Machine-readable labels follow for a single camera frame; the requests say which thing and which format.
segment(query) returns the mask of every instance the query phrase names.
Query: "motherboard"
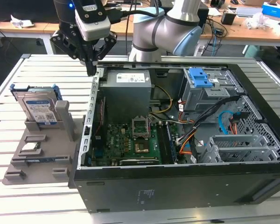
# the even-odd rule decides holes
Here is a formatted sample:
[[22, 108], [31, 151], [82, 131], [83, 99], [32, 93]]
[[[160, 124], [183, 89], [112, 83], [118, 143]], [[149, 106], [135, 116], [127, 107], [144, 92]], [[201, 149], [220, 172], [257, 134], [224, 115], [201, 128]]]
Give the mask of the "motherboard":
[[177, 126], [146, 121], [147, 118], [130, 124], [108, 124], [105, 138], [95, 139], [95, 147], [86, 155], [85, 164], [100, 167], [174, 164]]

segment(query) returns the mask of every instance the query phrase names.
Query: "gray 3d printed holder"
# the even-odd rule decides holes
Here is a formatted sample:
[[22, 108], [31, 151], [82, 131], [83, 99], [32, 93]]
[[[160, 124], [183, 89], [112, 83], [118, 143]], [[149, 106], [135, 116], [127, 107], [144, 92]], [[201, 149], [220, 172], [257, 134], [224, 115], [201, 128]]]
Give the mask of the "gray 3d printed holder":
[[[57, 101], [55, 110], [61, 120], [55, 125], [41, 126], [25, 121], [26, 129], [11, 159], [3, 184], [67, 182], [72, 160], [79, 149], [83, 119], [73, 119], [69, 102]], [[23, 150], [27, 143], [37, 145]]]

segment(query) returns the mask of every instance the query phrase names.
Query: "hard drive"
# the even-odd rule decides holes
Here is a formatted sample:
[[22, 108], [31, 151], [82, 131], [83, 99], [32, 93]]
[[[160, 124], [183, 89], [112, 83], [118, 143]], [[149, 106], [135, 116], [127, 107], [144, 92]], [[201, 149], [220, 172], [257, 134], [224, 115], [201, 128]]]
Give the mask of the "hard drive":
[[55, 104], [62, 100], [59, 87], [30, 87], [12, 84], [10, 91], [19, 102], [27, 116], [27, 121], [36, 121], [39, 125], [55, 125], [60, 120]]

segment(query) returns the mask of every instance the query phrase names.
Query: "blue box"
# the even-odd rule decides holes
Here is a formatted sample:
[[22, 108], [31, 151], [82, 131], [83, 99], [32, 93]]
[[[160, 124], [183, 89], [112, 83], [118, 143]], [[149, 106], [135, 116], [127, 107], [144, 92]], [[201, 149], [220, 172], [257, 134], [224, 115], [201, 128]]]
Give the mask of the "blue box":
[[264, 15], [271, 15], [280, 18], [280, 6], [274, 6], [270, 5], [267, 2], [265, 2], [262, 5], [262, 14]]
[[190, 68], [188, 73], [196, 88], [213, 87], [213, 84], [207, 79], [207, 74], [201, 68]]

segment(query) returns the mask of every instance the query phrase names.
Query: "slotted metal table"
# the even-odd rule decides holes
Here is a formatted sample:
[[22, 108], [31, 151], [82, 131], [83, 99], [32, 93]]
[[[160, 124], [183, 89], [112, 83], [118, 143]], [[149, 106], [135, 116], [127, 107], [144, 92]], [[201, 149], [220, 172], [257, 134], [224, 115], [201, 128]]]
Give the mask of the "slotted metal table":
[[[280, 79], [263, 63], [249, 58], [163, 57], [166, 62], [236, 63], [280, 116]], [[104, 61], [126, 61], [123, 56], [108, 56]], [[25, 129], [26, 118], [8, 90], [11, 83], [31, 86], [57, 84], [64, 100], [70, 102], [73, 117], [86, 113], [92, 78], [79, 61], [65, 55], [23, 56], [0, 87], [0, 223], [72, 224], [163, 224], [226, 223], [280, 224], [280, 192], [259, 205], [208, 207], [181, 210], [89, 214], [75, 189], [67, 183], [5, 186], [1, 180]]]

